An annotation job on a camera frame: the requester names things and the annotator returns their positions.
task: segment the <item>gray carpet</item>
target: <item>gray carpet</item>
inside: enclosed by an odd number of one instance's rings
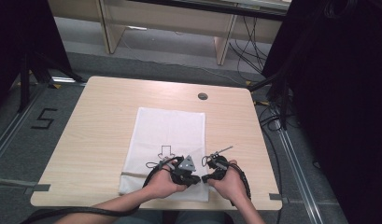
[[[74,71],[85,78],[91,75],[98,75],[245,87],[245,84],[243,84],[245,80],[236,71],[209,70],[221,75],[217,76],[202,69],[177,65],[143,63],[136,60],[77,53],[68,53],[68,57]],[[57,71],[52,71],[51,73],[53,76],[62,76]],[[262,79],[253,74],[243,75],[255,80]],[[76,85],[63,85],[59,89],[46,88],[43,91],[36,100],[28,118],[16,134],[16,137],[0,159],[0,178],[38,181],[82,91],[83,87]],[[252,97],[255,100],[265,100],[267,91],[268,87],[262,88],[259,91],[255,91]],[[14,86],[8,94],[6,102],[0,108],[0,133],[3,132],[11,118],[15,116],[18,97],[19,87]],[[33,126],[47,125],[47,121],[37,120],[44,108],[57,109],[57,111],[47,111],[44,115],[44,117],[54,119],[54,121],[48,129],[33,129]],[[264,109],[265,106],[257,105],[255,116],[259,116]],[[262,119],[269,116],[271,115],[265,112]],[[323,220],[325,220],[325,223],[347,223],[324,174],[313,166],[313,151],[308,145],[296,117],[289,117],[288,123],[290,124],[289,135],[291,141],[299,157],[300,164],[304,169],[307,181],[318,201]],[[289,203],[283,205],[280,223],[310,223],[278,134],[268,129],[266,131],[273,141],[279,160],[280,170],[277,169],[275,153],[269,143],[268,136],[265,136],[265,143],[277,183],[279,173],[281,173],[282,194],[289,199]],[[37,208],[30,205],[30,197],[31,195],[24,194],[24,188],[0,186],[0,223],[19,223],[37,210]],[[235,223],[244,223],[243,218],[236,211],[229,212],[229,214],[233,217]],[[266,223],[276,223],[278,212],[261,211],[261,214]]]

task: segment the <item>wooden table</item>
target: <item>wooden table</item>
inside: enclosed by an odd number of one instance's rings
[[[208,99],[200,100],[201,92]],[[221,155],[246,173],[256,208],[281,208],[269,198],[278,189],[249,91],[113,77],[89,79],[39,181],[50,189],[34,192],[31,203],[90,206],[118,197],[138,107],[204,112],[206,153],[233,146]],[[209,203],[153,200],[141,208],[235,209],[212,190]]]

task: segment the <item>person's right hand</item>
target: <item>person's right hand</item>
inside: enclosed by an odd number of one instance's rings
[[[237,161],[229,161],[229,163],[237,164]],[[235,203],[236,199],[247,198],[246,187],[240,179],[240,174],[234,168],[229,167],[226,175],[221,180],[208,179],[208,184],[214,187],[217,192],[224,198]]]

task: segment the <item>forearm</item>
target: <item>forearm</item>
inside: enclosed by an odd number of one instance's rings
[[[255,209],[254,204],[252,204],[252,201],[247,198],[238,198],[236,200],[233,200],[234,205],[236,206],[237,210],[240,212],[244,220],[247,224],[264,224],[262,217],[258,213],[257,209]]]
[[[130,211],[137,207],[139,204],[147,202],[153,198],[153,191],[149,188],[143,188],[135,192],[122,195],[118,198],[106,201],[104,203],[99,203],[95,205],[96,208],[102,208],[112,211]],[[56,223],[112,223],[117,219],[117,217],[109,217],[94,214],[71,214],[66,217],[61,218]]]

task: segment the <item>right forearm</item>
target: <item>right forearm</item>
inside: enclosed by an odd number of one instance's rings
[[[247,224],[265,223],[249,198],[238,198],[237,200],[233,200],[233,203]]]

